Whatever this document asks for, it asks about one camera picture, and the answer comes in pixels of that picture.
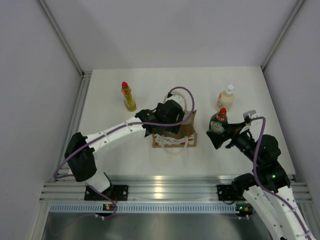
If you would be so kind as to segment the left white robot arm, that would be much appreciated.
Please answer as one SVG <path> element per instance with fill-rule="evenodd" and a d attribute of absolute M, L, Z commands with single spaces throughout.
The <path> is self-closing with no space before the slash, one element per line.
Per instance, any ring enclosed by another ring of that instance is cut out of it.
<path fill-rule="evenodd" d="M 186 101 L 172 95 L 154 110 L 143 109 L 125 122 L 94 134 L 75 133 L 64 154 L 71 173 L 77 182 L 95 189 L 102 200 L 109 199 L 114 186 L 107 174 L 97 168 L 105 154 L 130 140 L 160 134 L 167 130 L 178 133 L 183 120 Z"/>

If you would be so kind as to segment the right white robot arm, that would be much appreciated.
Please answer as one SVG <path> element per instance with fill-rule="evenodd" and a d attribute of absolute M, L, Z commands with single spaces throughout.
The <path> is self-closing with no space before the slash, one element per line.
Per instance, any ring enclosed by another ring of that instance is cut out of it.
<path fill-rule="evenodd" d="M 210 127 L 206 133 L 215 149 L 229 141 L 226 148 L 238 148 L 253 163 L 252 173 L 237 176 L 229 193 L 222 192 L 220 199 L 248 201 L 274 240 L 313 240 L 289 177 L 278 162 L 281 155 L 278 141 L 268 134 L 254 140 L 249 130 L 243 130 L 245 125 L 223 124 L 218 130 Z"/>

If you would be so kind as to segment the small brown bottle red cap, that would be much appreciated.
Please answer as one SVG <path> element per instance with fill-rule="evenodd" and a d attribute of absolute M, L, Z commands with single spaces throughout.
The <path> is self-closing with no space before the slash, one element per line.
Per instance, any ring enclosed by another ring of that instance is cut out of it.
<path fill-rule="evenodd" d="M 123 81 L 121 84 L 121 92 L 124 96 L 124 104 L 128 111 L 134 112 L 137 108 L 135 101 L 132 97 L 132 90 L 128 83 Z"/>

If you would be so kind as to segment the cream pump lotion bottle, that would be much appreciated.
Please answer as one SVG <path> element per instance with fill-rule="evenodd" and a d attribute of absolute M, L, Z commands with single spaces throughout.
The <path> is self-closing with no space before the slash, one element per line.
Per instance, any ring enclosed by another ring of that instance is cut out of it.
<path fill-rule="evenodd" d="M 234 102 L 234 86 L 232 84 L 228 85 L 227 89 L 222 91 L 219 94 L 219 97 L 216 102 L 216 109 L 220 111 L 222 108 L 225 108 L 228 112 Z"/>

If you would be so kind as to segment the dark bottle red cap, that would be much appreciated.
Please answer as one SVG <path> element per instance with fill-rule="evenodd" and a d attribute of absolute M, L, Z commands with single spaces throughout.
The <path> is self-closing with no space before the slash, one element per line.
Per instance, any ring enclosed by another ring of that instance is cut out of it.
<path fill-rule="evenodd" d="M 223 107 L 210 118 L 208 130 L 220 134 L 224 131 L 223 124 L 227 123 L 227 110 Z"/>

